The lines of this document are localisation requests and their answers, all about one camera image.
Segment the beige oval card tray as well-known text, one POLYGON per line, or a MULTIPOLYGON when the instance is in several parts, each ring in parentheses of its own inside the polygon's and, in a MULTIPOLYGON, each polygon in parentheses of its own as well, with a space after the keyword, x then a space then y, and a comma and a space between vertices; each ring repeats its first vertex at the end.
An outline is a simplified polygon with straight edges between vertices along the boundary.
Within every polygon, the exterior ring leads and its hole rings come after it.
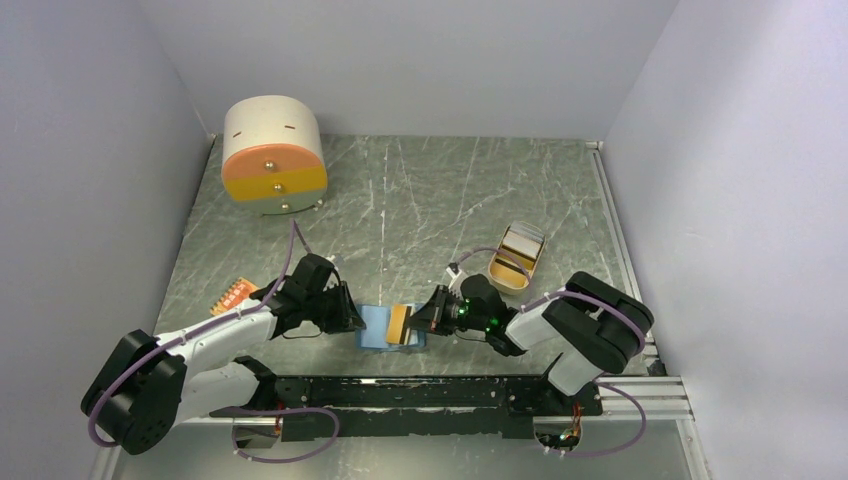
POLYGON ((507 295, 526 290, 535 275, 547 236, 536 226, 513 221, 504 231, 487 267, 494 286, 507 295))

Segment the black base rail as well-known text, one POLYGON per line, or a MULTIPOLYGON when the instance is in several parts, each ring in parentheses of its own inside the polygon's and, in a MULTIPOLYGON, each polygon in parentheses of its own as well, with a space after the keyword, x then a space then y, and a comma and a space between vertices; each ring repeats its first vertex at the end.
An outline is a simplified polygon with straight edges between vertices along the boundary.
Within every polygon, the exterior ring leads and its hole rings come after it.
POLYGON ((299 413, 282 421, 285 441, 313 440, 333 427, 342 437, 498 434, 531 439, 543 417, 569 418, 603 412, 598 387, 574 396, 541 374, 472 376, 280 376, 273 393, 257 404, 266 412, 317 407, 334 413, 299 413))

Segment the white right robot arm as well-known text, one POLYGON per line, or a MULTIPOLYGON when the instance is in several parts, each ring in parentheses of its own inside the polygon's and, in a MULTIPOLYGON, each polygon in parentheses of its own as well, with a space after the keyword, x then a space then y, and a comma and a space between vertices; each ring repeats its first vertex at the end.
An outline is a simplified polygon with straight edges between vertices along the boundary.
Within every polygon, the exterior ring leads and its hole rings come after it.
POLYGON ((565 348, 539 389, 542 406, 553 414, 573 406, 586 384, 622 373, 644 350, 654 323, 642 302, 584 271, 519 308, 509 306, 484 275, 459 273, 449 285, 438 286, 420 308, 407 310, 403 320, 407 329, 440 336, 480 332, 493 350, 507 357, 562 340, 565 348))

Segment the cream drawer box orange front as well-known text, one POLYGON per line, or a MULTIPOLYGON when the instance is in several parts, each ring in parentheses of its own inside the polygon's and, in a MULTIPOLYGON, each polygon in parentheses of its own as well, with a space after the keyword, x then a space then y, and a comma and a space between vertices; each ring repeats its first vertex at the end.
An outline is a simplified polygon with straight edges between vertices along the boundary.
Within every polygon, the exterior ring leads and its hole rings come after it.
POLYGON ((234 202, 263 215, 321 204, 328 173, 313 112, 283 95, 234 104, 224 119, 221 181, 234 202))

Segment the aluminium frame rail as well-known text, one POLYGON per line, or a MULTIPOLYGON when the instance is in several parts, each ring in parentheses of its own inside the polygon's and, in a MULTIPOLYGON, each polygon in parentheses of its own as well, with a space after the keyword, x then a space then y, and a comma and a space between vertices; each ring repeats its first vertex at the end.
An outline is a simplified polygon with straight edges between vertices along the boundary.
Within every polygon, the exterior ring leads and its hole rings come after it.
MULTIPOLYGON (((602 160, 601 141, 585 143, 588 158, 601 192, 604 214, 613 240, 620 277, 627 294, 642 298, 634 264, 619 220, 610 181, 602 160)), ((615 388, 602 393, 604 420, 672 422, 681 447, 681 455, 690 479, 713 477, 697 432, 694 413, 682 379, 678 376, 653 375, 654 366, 662 364, 655 338, 649 334, 645 351, 637 357, 646 373, 642 376, 605 377, 604 383, 615 388)))

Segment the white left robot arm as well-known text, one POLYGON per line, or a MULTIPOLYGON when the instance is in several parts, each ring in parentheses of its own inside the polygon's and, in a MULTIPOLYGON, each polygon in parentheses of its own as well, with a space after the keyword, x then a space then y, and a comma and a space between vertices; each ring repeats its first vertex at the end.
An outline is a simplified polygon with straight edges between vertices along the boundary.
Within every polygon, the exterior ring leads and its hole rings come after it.
POLYGON ((81 400, 90 438, 137 455, 186 420, 217 411, 261 416, 283 405, 276 374, 243 351, 304 322, 322 334, 366 327, 336 266, 312 253, 221 314, 158 336, 126 334, 81 400))

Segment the orange patterned card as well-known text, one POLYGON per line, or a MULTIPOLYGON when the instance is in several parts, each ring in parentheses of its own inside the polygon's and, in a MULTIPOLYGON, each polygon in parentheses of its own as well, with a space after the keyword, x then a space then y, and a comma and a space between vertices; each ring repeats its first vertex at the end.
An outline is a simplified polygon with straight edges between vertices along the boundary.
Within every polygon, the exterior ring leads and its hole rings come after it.
POLYGON ((210 307, 209 313, 212 316, 224 314, 241 304, 244 300, 249 299, 258 289, 259 287, 250 280, 244 277, 238 277, 210 307))

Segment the gold credit card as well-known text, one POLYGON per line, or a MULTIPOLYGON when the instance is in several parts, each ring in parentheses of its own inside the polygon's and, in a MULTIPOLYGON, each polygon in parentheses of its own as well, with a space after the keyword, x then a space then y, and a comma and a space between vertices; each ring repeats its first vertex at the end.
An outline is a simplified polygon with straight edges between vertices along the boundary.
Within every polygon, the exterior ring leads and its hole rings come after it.
POLYGON ((412 336, 407 325, 408 318, 414 313, 409 304, 396 304, 391 307, 385 340, 390 346, 408 345, 412 336))

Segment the stack of credit cards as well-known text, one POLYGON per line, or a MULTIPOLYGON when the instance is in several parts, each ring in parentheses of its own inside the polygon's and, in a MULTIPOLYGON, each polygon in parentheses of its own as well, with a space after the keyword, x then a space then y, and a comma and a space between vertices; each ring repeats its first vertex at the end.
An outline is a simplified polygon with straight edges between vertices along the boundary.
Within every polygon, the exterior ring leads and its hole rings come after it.
POLYGON ((493 259, 521 273, 532 274, 546 244, 546 235, 523 221, 513 221, 506 228, 493 259))

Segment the blue leather card holder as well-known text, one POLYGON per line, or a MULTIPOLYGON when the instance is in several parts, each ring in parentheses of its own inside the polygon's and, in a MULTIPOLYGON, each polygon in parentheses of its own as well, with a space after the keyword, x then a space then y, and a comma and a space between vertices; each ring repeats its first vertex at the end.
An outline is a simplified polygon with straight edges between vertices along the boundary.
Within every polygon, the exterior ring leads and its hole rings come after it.
POLYGON ((356 346, 361 350, 395 352, 423 349, 427 343, 425 333, 412 331, 406 344, 390 344, 386 341, 391 308, 388 306, 358 304, 357 311, 366 328, 355 332, 356 346))

